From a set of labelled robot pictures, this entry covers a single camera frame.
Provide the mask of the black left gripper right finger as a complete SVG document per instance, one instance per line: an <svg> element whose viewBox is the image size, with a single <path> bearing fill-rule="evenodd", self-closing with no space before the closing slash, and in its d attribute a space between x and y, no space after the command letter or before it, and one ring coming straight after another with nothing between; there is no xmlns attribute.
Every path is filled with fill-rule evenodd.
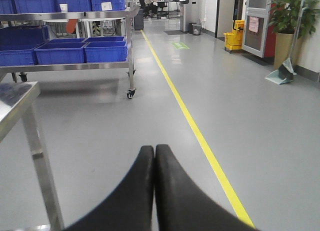
<svg viewBox="0 0 320 231"><path fill-rule="evenodd" d="M167 144L155 148L155 202L161 231L252 231L205 192Z"/></svg>

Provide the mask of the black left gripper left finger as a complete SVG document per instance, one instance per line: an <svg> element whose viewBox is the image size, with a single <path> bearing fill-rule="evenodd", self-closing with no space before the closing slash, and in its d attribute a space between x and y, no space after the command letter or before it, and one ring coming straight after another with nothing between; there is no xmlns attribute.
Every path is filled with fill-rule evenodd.
<svg viewBox="0 0 320 231"><path fill-rule="evenodd" d="M144 145L118 186L67 231L150 231L154 197L155 152Z"/></svg>

